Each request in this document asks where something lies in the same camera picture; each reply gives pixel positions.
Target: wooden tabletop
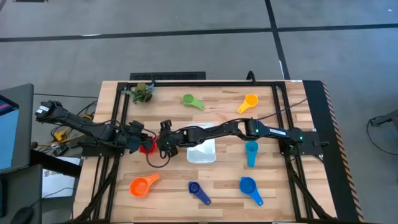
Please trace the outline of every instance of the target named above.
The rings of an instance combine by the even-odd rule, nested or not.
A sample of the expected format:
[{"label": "wooden tabletop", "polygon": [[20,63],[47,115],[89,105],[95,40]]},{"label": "wooden tabletop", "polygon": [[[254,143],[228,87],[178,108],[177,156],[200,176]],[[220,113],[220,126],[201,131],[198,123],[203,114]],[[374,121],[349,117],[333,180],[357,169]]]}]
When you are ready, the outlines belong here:
[{"label": "wooden tabletop", "polygon": [[[118,82],[103,82],[95,113],[95,122],[111,119]],[[286,82],[289,103],[292,105],[306,99],[303,84]],[[191,93],[201,100],[205,109],[198,110],[182,103],[182,95]],[[237,108],[246,94],[257,94],[259,103],[255,108],[238,114]],[[119,116],[124,96],[119,106]],[[282,94],[279,93],[283,109]],[[308,103],[305,101],[292,109],[294,125],[304,131],[313,129]],[[160,122],[172,120],[172,130],[192,123],[220,124],[234,118],[258,118],[275,113],[271,87],[268,86],[200,86],[200,87],[155,87],[153,98],[148,103],[130,103],[127,121],[137,120],[145,128],[159,132]],[[283,113],[285,127],[287,120]],[[267,126],[278,127],[276,116],[262,120]],[[145,155],[125,153],[121,158],[114,196],[111,222],[270,222],[294,221],[294,211],[284,158],[279,153],[275,139],[258,139],[259,150],[256,165],[247,166],[245,142],[234,136],[218,138],[216,161],[211,164],[192,164],[187,161],[186,149],[179,149],[170,163],[155,169],[146,162]],[[86,158],[73,207],[80,214],[91,200],[97,157]],[[155,165],[165,161],[155,153],[149,157]],[[336,216],[325,168],[314,156],[302,156],[308,189],[317,202],[331,216]],[[129,184],[139,176],[160,174],[149,193],[142,198],[129,194]],[[242,176],[252,177],[264,201],[257,204],[239,190]],[[188,192],[188,183],[197,181],[211,198],[211,205],[204,205]],[[305,216],[302,195],[298,190],[302,216]],[[104,194],[101,215],[104,215]]]}]

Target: yellow tool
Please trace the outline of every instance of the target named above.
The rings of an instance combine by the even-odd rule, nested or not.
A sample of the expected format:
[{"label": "yellow tool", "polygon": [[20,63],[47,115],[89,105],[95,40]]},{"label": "yellow tool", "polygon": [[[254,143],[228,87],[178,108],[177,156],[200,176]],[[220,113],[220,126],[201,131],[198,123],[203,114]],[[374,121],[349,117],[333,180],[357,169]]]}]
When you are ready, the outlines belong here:
[{"label": "yellow tool", "polygon": [[259,97],[255,94],[248,94],[244,98],[244,102],[242,105],[238,108],[238,113],[243,113],[248,108],[253,108],[255,107],[259,102]]}]

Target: concrete floor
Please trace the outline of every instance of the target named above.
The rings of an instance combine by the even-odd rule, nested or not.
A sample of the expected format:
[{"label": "concrete floor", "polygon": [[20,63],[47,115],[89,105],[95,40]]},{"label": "concrete floor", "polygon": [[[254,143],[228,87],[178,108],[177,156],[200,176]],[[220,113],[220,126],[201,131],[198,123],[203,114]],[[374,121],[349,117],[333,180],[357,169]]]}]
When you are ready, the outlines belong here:
[{"label": "concrete floor", "polygon": [[[278,27],[398,23],[394,0],[272,0]],[[1,37],[109,34],[168,30],[270,27],[261,0],[50,0],[6,2]],[[378,151],[366,122],[396,110],[398,29],[280,33],[291,79],[324,80],[343,134],[354,183],[367,222],[398,220],[398,157]],[[0,89],[33,83],[37,93],[97,96],[103,80],[130,72],[206,71],[208,79],[281,79],[272,33],[140,37],[0,43]],[[57,99],[78,112],[89,99]],[[32,139],[50,140],[51,125],[34,123]],[[398,132],[371,130],[384,149],[398,153]],[[62,222],[72,200],[44,223]]]}]

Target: black metal frame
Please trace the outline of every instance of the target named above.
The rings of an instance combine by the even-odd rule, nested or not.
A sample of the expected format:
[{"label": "black metal frame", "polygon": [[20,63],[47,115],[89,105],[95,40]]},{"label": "black metal frame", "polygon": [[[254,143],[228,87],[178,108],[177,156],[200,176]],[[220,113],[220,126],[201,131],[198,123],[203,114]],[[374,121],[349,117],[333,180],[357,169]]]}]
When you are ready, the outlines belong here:
[{"label": "black metal frame", "polygon": [[[155,86],[269,86],[272,88],[276,112],[280,112],[278,88],[280,89],[280,91],[282,93],[284,107],[285,108],[289,107],[289,100],[287,98],[287,91],[286,91],[286,86],[285,86],[284,82],[258,82],[258,81],[256,81],[256,78],[251,71],[249,72],[246,79],[250,80],[250,82],[248,82],[248,81],[242,81],[242,82],[228,82],[228,81],[227,82],[155,82]],[[118,113],[118,108],[119,108],[119,103],[120,103],[121,90],[123,90],[123,89],[128,90],[136,85],[137,85],[137,83],[124,83],[124,82],[118,83],[117,93],[116,93],[116,97],[115,97],[115,101],[114,101],[111,119],[116,119],[116,115]],[[121,114],[121,124],[126,123],[128,106],[129,106],[129,96],[125,95],[124,102],[123,102],[123,108],[122,108],[122,114]],[[287,115],[287,122],[289,124],[289,128],[293,128],[294,127],[293,117],[292,117],[292,113],[289,109],[286,110],[286,115]],[[283,128],[284,122],[283,122],[281,113],[277,113],[277,120],[278,120],[279,127]],[[285,146],[282,142],[280,142],[281,152],[285,151],[285,147],[287,147],[287,146]],[[290,167],[288,166],[291,163],[290,155],[284,154],[284,157],[285,157],[285,163],[286,163],[287,169],[292,169],[291,165],[290,165]],[[112,169],[116,169],[116,171],[114,170],[114,172],[116,172],[116,173],[118,171],[119,160],[120,160],[119,156],[114,157]],[[304,186],[306,188],[307,184],[305,181],[303,165],[302,165],[302,161],[301,161],[299,154],[297,154],[296,161],[297,161],[296,165],[297,165],[300,182],[301,182],[302,186]],[[93,219],[91,221],[85,221],[86,220],[85,219],[85,220],[80,220],[80,221],[77,220],[77,222],[75,222],[75,223],[91,223],[91,222],[108,222],[108,223],[110,223],[112,205],[113,205],[113,199],[114,199],[114,189],[116,186],[116,175],[111,177],[110,182],[108,181],[107,183],[105,183],[105,180],[108,179],[105,177],[106,172],[108,170],[108,164],[109,164],[109,157],[104,157],[104,162],[103,162],[103,166],[101,168],[101,175],[99,178],[99,187],[98,187],[98,192],[99,192],[100,189],[104,190],[104,188],[106,189],[108,187],[108,185],[110,185],[108,200],[107,200],[107,204],[106,204],[105,218],[99,219],[101,203],[97,203],[95,210],[94,210]],[[292,203],[293,203],[293,207],[294,207],[295,219],[297,222],[297,221],[301,220],[302,217],[301,217],[301,213],[300,213],[300,205],[299,205],[299,200],[297,197],[297,191],[295,188],[295,182],[294,182],[293,178],[291,178],[291,176],[289,175],[289,171],[288,171],[288,180],[289,180],[289,187],[290,187],[290,192],[291,192],[291,196],[292,196]],[[307,201],[307,199],[305,197],[304,197],[304,202],[305,202],[305,210],[307,213],[307,218],[312,220],[313,219],[312,208],[310,206],[310,203]]]}]

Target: potted plant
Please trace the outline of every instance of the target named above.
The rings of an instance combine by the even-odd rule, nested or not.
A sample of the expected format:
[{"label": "potted plant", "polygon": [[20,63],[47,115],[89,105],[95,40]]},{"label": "potted plant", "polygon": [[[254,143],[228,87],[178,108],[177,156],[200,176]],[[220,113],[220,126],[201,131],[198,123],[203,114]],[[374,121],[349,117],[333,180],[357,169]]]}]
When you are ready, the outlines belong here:
[{"label": "potted plant", "polygon": [[152,99],[153,91],[154,84],[138,83],[135,90],[124,90],[124,94],[130,95],[134,103],[137,103],[137,101],[148,102]]}]

